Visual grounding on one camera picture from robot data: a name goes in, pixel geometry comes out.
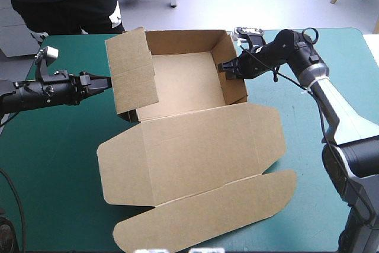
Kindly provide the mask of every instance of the cardboard flap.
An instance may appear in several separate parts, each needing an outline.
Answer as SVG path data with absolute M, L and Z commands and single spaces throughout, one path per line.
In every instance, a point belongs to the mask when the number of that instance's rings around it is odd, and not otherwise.
M 289 202 L 295 187 L 296 175 L 290 170 L 237 181 L 120 222 L 113 237 L 125 252 L 177 252 L 273 216 Z
M 108 204 L 154 205 L 141 125 L 102 143 L 97 156 Z
M 146 38 L 153 55 L 209 52 L 225 30 L 147 31 Z
M 230 46 L 233 46 L 233 41 L 229 35 L 225 34 L 211 51 L 216 66 L 219 63 L 228 62 L 237 57 L 235 49 L 229 49 Z M 248 92 L 243 79 L 226 80 L 225 72 L 218 73 L 218 75 L 226 105 L 233 104 L 247 97 Z
M 284 151 L 278 111 L 241 103 L 144 121 L 103 143 L 98 156 L 107 201 L 143 196 L 157 206 L 261 174 Z M 141 191 L 148 180 L 152 199 Z
M 117 114 L 158 102 L 144 29 L 137 28 L 105 43 Z

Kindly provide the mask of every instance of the box lid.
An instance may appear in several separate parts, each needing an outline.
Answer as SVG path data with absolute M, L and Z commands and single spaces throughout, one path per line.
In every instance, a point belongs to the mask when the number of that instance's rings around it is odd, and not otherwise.
M 125 252 L 141 248 L 177 252 L 273 216 L 295 188 L 292 170 L 239 180 L 124 220 L 115 226 L 113 237 Z
M 284 152 L 278 111 L 240 103 L 144 121 L 98 159 L 107 203 L 158 206 L 259 175 Z
M 105 41 L 117 114 L 158 102 L 153 59 L 143 28 Z

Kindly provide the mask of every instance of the white floor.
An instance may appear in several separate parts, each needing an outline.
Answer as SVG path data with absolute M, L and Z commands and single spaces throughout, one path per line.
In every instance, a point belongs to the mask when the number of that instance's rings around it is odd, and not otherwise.
M 371 34 L 379 0 L 121 0 L 126 29 L 225 28 L 237 25 L 282 28 L 354 27 Z

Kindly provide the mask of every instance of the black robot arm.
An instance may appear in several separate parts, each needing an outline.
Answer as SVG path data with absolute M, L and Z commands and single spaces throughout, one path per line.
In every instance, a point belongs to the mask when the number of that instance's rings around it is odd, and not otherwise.
M 51 107 L 78 105 L 82 100 L 111 88 L 110 77 L 88 72 L 79 75 L 56 71 L 49 75 L 47 67 L 58 57 L 58 50 L 45 47 L 35 58 L 35 79 L 30 81 L 0 81 L 0 118 L 4 114 Z

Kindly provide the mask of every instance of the gray floor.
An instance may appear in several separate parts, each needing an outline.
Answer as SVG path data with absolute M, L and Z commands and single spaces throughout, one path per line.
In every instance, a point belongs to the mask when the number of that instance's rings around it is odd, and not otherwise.
M 379 15 L 379 0 L 178 0 L 171 8 L 169 0 L 120 0 L 126 29 L 144 26 L 148 30 L 224 28 L 237 25 L 282 28 L 355 27 L 364 34 L 372 32 Z M 11 8 L 9 0 L 0 0 L 0 46 L 6 55 L 18 50 L 34 53 L 31 40 L 21 17 Z M 18 58 L 1 65 L 0 78 L 15 79 L 23 65 Z

